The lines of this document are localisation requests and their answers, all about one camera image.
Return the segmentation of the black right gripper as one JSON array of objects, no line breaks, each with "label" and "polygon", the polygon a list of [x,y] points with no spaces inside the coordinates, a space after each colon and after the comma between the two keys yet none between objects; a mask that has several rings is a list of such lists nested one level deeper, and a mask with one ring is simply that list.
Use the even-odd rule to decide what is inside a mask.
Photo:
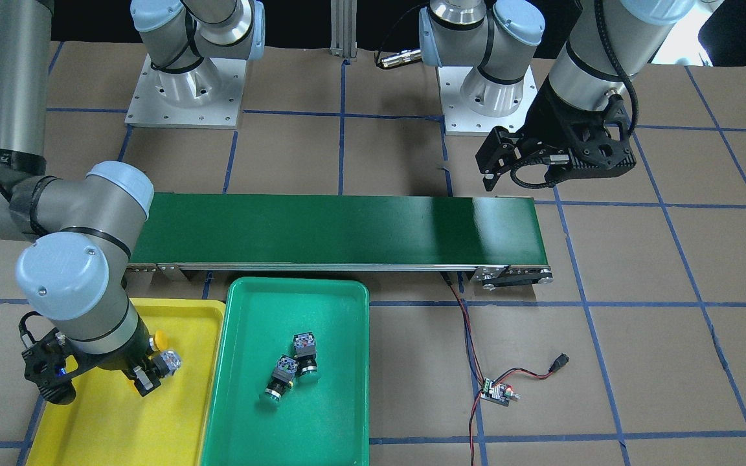
[{"label": "black right gripper", "polygon": [[146,396],[162,384],[149,353],[149,337],[137,331],[118,350],[92,355],[76,349],[73,340],[55,327],[39,341],[22,327],[24,378],[38,387],[45,401],[56,405],[71,404],[75,399],[74,378],[94,368],[122,372],[133,389]]}]

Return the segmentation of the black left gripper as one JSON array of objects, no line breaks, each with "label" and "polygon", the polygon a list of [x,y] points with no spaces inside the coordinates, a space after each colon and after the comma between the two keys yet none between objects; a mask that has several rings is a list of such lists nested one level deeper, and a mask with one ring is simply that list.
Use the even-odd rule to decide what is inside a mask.
[{"label": "black left gripper", "polygon": [[494,127],[475,155],[483,186],[492,192],[509,173],[522,188],[553,188],[582,178],[613,178],[637,164],[624,99],[606,96],[603,110],[574,108],[546,83],[517,131]]}]

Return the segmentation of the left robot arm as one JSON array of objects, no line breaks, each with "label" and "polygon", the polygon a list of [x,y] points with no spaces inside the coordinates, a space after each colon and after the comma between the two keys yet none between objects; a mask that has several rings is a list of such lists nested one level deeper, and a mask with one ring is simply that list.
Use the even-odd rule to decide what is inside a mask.
[{"label": "left robot arm", "polygon": [[[518,129],[490,130],[475,160],[486,191],[503,175],[521,188],[619,177],[637,164],[634,79],[693,1],[574,1],[578,13]],[[431,1],[418,12],[427,65],[465,66],[460,96],[486,117],[512,114],[547,32],[527,1]]]}]

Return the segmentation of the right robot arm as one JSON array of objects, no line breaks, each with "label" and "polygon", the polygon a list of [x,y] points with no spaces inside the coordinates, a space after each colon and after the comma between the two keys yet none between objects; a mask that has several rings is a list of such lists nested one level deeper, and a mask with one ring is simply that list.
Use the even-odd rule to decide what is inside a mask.
[{"label": "right robot arm", "polygon": [[119,161],[79,181],[45,173],[53,15],[52,1],[0,1],[0,241],[28,241],[15,269],[32,306],[18,324],[24,377],[57,405],[94,368],[122,372],[145,396],[181,366],[122,288],[153,183]]}]

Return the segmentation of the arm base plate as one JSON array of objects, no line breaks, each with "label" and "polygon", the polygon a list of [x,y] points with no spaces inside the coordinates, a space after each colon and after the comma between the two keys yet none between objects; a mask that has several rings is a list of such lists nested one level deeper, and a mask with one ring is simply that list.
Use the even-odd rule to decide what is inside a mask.
[{"label": "arm base plate", "polygon": [[236,129],[248,61],[207,58],[183,74],[155,71],[146,57],[125,123],[138,128]]},{"label": "arm base plate", "polygon": [[487,82],[474,66],[444,66],[436,71],[448,135],[487,135],[497,126],[521,129],[537,95],[531,67],[514,85]]}]

